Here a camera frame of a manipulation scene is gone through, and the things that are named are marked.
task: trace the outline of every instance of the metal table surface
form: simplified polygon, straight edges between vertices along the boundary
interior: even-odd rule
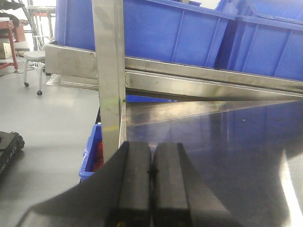
[[[182,142],[244,227],[302,225],[302,101],[128,103],[125,119],[129,141]]]

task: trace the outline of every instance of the white wall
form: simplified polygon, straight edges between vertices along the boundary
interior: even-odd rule
[[[56,0],[33,0],[35,6],[56,6]]]
[[[201,7],[215,9],[220,0],[193,0],[201,3]]]

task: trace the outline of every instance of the stool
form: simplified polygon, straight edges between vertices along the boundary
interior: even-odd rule
[[[24,53],[24,58],[26,59],[25,65],[24,65],[24,73],[23,73],[23,81],[24,81],[24,86],[28,87],[27,83],[27,62],[28,61],[33,61],[33,62],[40,62],[41,67],[39,68],[39,88],[37,91],[37,95],[42,95],[41,91],[41,85],[42,85],[42,70],[45,66],[45,51],[30,51],[30,52],[25,52]]]

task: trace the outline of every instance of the cardboard box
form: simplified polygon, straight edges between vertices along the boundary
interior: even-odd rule
[[[0,59],[7,59],[12,56],[10,44],[0,43]]]

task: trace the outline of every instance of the black device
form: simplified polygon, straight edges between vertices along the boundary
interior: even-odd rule
[[[17,132],[0,131],[0,174],[8,166],[16,152],[24,147],[24,140]]]
[[[124,142],[94,175],[32,206],[17,227],[241,227],[182,144]]]

